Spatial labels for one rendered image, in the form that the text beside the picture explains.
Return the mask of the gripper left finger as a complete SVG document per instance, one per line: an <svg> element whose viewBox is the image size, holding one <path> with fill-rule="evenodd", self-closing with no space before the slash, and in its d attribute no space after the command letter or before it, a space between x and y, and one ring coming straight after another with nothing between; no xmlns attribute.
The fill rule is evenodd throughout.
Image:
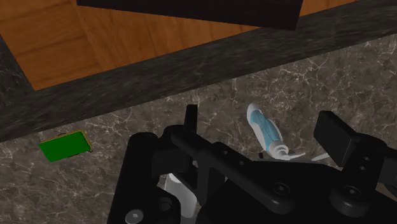
<svg viewBox="0 0 397 224"><path fill-rule="evenodd" d="M107 224L181 224L183 198L157 185L168 173L200 204L195 224L250 224L265 213L293 212L287 183L264 179L258 162L197 134L197 110L188 105L184 123L166 127L162 136L130 137Z"/></svg>

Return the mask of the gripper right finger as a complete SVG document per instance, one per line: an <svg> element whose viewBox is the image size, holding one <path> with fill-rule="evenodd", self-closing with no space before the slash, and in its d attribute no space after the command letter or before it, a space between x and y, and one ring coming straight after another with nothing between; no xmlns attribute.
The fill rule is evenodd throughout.
<svg viewBox="0 0 397 224"><path fill-rule="evenodd" d="M371 208L385 211L376 203L378 183L397 197L397 150L368 134L353 130L331 111L320 111L314 128L314 138L342 168L333 181L331 205L351 217L369 216Z"/></svg>

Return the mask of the white rounded object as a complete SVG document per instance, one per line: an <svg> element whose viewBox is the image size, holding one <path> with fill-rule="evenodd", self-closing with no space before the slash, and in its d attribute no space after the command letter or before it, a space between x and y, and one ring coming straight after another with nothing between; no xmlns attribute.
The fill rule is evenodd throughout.
<svg viewBox="0 0 397 224"><path fill-rule="evenodd" d="M175 196L181 204L181 216L194 217L197 198L175 175L169 173L165 181L164 190Z"/></svg>

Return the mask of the green flat box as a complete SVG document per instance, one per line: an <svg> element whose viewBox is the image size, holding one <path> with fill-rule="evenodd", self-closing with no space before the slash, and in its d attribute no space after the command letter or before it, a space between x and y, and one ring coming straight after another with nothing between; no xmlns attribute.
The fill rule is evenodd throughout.
<svg viewBox="0 0 397 224"><path fill-rule="evenodd" d="M39 143L39 148L49 162L92 151L92 143L83 129L60 134Z"/></svg>

